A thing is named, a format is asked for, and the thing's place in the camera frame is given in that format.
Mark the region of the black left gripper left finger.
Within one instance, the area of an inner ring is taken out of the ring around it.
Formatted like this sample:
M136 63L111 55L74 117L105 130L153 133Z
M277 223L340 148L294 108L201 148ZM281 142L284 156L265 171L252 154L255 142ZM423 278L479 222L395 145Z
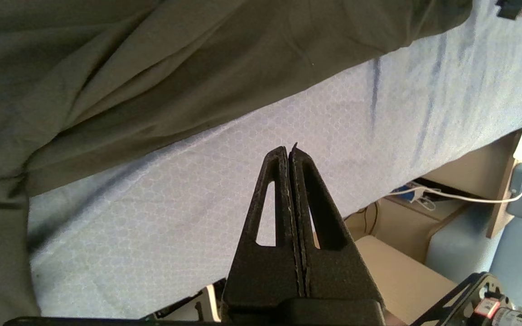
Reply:
M274 184L275 245L257 243L265 198ZM223 292L222 320L265 323L282 302L300 297L298 235L288 152L280 146L263 159Z

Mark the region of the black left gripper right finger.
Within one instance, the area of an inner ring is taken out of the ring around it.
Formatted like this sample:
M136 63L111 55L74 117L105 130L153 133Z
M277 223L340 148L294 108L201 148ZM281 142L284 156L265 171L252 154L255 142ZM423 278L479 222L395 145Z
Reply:
M293 225L301 293L319 299L381 299L312 157L290 152Z

